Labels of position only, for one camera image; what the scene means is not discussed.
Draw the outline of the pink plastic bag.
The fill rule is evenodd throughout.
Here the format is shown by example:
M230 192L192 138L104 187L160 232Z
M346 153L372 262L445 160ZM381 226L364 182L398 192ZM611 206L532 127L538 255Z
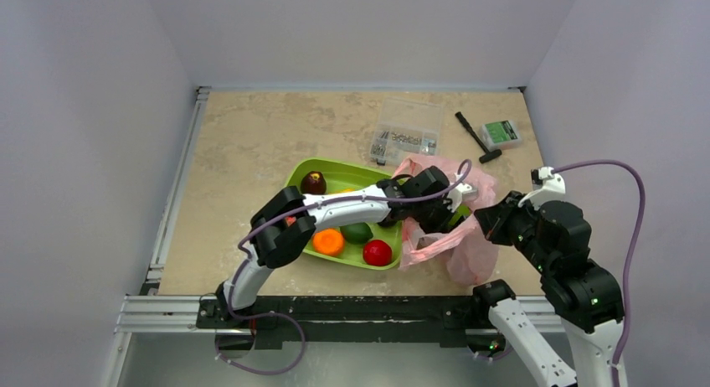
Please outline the pink plastic bag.
M461 285L481 284L492 275L499 249L485 239L473 212L496 202L497 182L473 164L463 183L472 186L474 193L463 198L460 210L466 218L452 231L426 232L413 219L403 221L401 270L434 259Z

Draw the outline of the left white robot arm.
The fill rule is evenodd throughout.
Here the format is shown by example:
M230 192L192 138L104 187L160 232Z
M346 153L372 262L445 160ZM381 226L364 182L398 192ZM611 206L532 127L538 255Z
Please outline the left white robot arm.
M311 238L340 226L377 223L384 226L412 218L430 220L444 229L472 191L465 172L453 180L436 166L416 175L384 178L346 193L308 194L283 188L250 221L250 232L238 243L246 254L236 272L217 289L217 316L228 327L247 322L249 308L273 270L297 259Z

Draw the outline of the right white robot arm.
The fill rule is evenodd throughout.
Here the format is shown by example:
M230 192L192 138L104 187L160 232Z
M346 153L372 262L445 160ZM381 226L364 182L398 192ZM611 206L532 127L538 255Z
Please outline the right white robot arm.
M504 280L474 288L472 319L497 328L540 386L626 386L616 353L625 319L622 292L618 281L589 258L592 229L582 209L559 200L534 208L512 191L473 214L487 241L514 247L539 273L544 296L567 334L574 366L544 341Z

